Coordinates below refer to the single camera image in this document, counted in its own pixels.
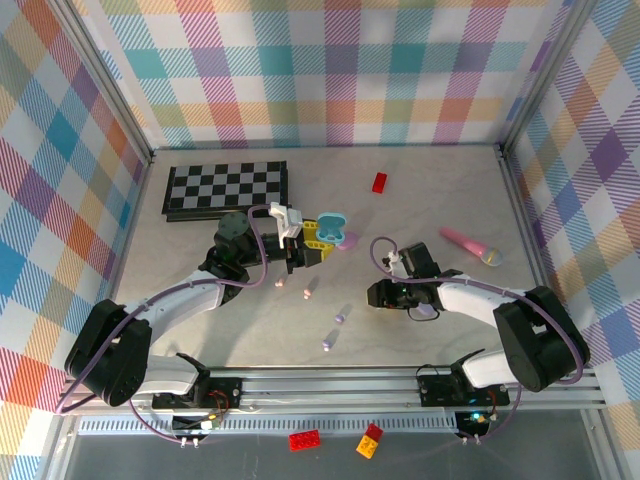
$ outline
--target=plaid wallpaper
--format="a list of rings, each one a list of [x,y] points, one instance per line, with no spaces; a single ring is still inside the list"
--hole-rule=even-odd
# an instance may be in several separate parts
[[[517,147],[555,290],[640,478],[640,2],[601,0]]]
[[[493,143],[570,3],[76,0],[172,148]]]
[[[46,0],[0,0],[0,478],[33,478],[143,160]]]

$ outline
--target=teal plastic piece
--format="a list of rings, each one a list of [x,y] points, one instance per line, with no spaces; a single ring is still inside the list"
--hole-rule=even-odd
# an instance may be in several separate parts
[[[340,245],[344,242],[344,226],[347,224],[347,217],[341,213],[325,212],[318,216],[318,230],[316,238],[325,243]]]

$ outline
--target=black and white checkerboard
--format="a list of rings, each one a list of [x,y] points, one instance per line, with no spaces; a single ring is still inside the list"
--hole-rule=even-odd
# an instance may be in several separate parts
[[[171,167],[162,213],[167,222],[211,220],[253,205],[286,205],[287,191],[287,162]]]

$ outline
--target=yellow lego brick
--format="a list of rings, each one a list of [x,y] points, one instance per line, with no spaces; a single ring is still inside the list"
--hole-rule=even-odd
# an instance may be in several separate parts
[[[356,452],[358,452],[363,457],[371,460],[371,457],[373,457],[376,448],[378,448],[378,442],[376,442],[373,438],[364,435],[362,437],[362,440],[360,440],[358,448],[356,448]]]
[[[321,250],[322,251],[321,258],[323,262],[327,259],[329,254],[333,251],[332,244],[319,242],[318,240],[305,241],[304,244],[309,248],[313,248],[314,250]]]
[[[316,231],[318,230],[318,222],[313,220],[305,220],[302,222],[302,232],[304,233],[305,242],[317,242]]]

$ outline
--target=white table surface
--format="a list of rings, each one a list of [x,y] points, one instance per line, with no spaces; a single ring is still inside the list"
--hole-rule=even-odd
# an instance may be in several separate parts
[[[366,303],[367,288],[382,278],[368,253],[377,235],[393,237],[400,247],[424,241],[443,271],[456,268],[505,287],[534,286],[491,147],[161,151],[149,172],[116,301],[149,296],[185,278],[213,245],[217,221],[167,223],[161,215],[171,166],[273,160],[288,162],[294,208],[304,218],[345,214],[346,230],[361,235],[358,246],[296,269],[283,288],[274,282],[284,263],[270,265],[261,288],[244,290],[228,305],[167,332],[152,353],[185,352],[208,366],[420,365],[451,363],[472,350],[499,346],[495,329],[469,317],[445,312],[437,321],[416,323],[405,312]],[[382,195],[371,192],[378,171],[389,175]],[[273,219],[258,225],[275,231]],[[504,263],[485,266],[441,238],[442,226],[498,247]],[[259,268],[250,269],[252,279]],[[313,281],[317,289],[305,301],[302,292]],[[351,312],[338,326],[334,316],[346,306]],[[336,328],[335,346],[324,352],[322,340]]]

